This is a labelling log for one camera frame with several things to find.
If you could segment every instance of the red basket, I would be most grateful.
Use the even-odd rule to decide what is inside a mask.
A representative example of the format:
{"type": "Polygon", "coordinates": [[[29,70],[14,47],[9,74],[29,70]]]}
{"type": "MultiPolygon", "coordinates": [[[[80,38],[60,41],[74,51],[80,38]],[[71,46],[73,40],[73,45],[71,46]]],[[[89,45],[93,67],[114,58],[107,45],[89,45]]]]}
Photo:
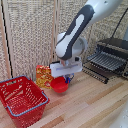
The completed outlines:
{"type": "Polygon", "coordinates": [[[0,100],[17,128],[26,128],[41,119],[48,97],[26,76],[0,82],[0,100]]]}

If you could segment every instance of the snack bag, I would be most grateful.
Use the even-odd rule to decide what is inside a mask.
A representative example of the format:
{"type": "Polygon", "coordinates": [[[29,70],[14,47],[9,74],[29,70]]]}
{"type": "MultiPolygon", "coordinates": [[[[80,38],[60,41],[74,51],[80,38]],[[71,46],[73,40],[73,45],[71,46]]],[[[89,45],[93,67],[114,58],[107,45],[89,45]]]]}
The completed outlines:
{"type": "Polygon", "coordinates": [[[36,84],[40,88],[51,89],[51,81],[54,77],[51,76],[51,69],[49,66],[37,65],[36,67],[36,84]]]}

